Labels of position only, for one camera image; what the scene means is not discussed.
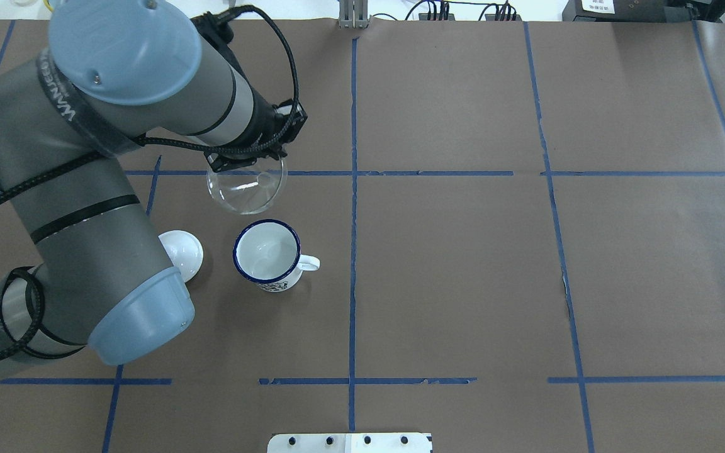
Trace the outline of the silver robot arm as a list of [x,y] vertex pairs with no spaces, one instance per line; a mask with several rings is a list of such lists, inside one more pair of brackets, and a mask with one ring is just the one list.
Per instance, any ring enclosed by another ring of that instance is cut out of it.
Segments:
[[146,145],[204,155],[214,172],[284,157],[297,98],[251,86],[229,23],[251,5],[190,18],[167,1],[60,1],[48,46],[0,75],[0,204],[42,263],[0,280],[0,379],[84,348],[141,358],[195,310],[118,158]]

